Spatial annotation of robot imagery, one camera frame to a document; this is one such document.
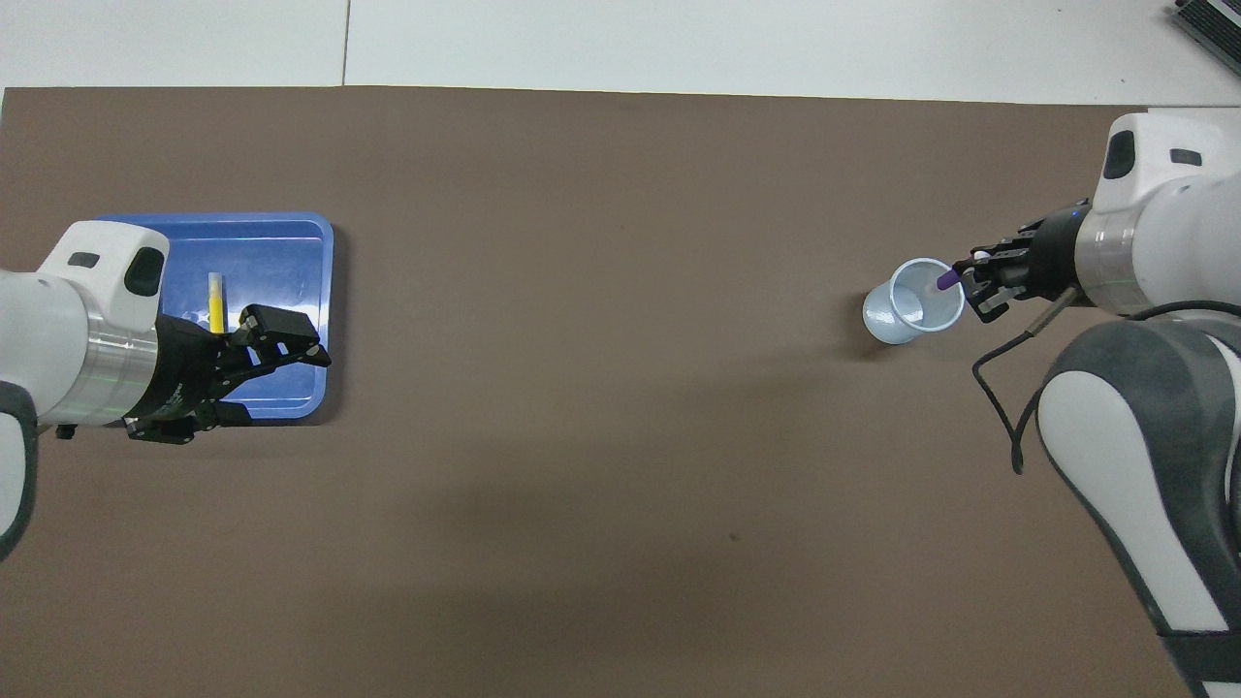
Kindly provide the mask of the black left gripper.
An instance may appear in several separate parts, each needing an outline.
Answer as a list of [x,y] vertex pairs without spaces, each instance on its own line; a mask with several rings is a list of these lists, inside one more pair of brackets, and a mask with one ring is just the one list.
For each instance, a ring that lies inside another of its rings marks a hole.
[[279,306],[244,306],[237,329],[223,337],[180,318],[158,318],[154,328],[155,369],[127,417],[127,436],[141,442],[186,445],[199,432],[252,425],[243,402],[212,400],[217,361],[225,389],[293,364],[333,366],[309,315]]

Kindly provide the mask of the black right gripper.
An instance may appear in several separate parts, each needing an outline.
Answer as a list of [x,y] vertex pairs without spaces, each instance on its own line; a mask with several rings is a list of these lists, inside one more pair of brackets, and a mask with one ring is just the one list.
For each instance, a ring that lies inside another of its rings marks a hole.
[[[970,310],[983,324],[997,322],[1018,301],[1057,301],[1080,289],[1076,243],[1090,204],[1060,207],[997,243],[980,243],[956,261],[959,277],[970,276]],[[989,277],[1028,266],[1028,287]]]

